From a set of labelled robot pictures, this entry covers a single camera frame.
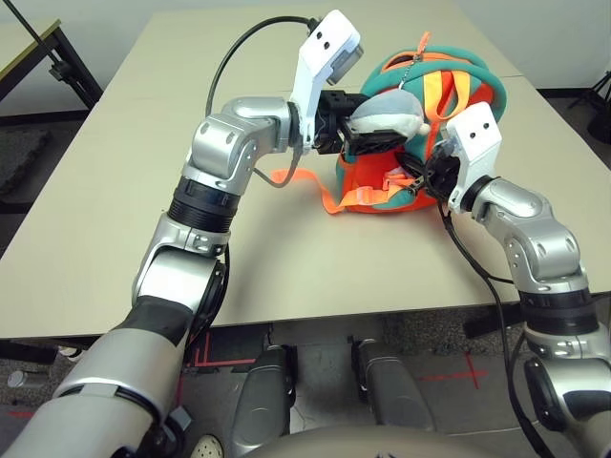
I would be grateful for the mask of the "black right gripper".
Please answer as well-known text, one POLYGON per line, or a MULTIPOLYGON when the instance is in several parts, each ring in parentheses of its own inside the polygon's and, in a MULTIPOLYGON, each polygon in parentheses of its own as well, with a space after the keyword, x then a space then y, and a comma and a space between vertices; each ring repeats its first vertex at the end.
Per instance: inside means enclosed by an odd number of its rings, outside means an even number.
POLYGON ((459 159, 455 156, 430 157, 424 162, 407 152, 395 154, 399 166, 412 177, 424 178, 424 189, 431 198, 448 198, 453 191, 459 172, 459 159))

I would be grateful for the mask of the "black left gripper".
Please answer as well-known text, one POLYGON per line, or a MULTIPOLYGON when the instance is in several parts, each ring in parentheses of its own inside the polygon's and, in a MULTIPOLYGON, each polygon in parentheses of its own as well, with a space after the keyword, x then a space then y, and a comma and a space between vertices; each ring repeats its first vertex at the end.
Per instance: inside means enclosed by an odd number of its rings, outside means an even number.
MULTIPOLYGON (((324 90, 319 98, 315 115, 314 149, 320 155, 338 154, 343 146, 342 125, 345 119, 368 97, 344 91, 324 90)), ((404 145, 406 138, 395 131, 374 131, 347 137, 347 152, 353 156, 384 153, 404 145)))

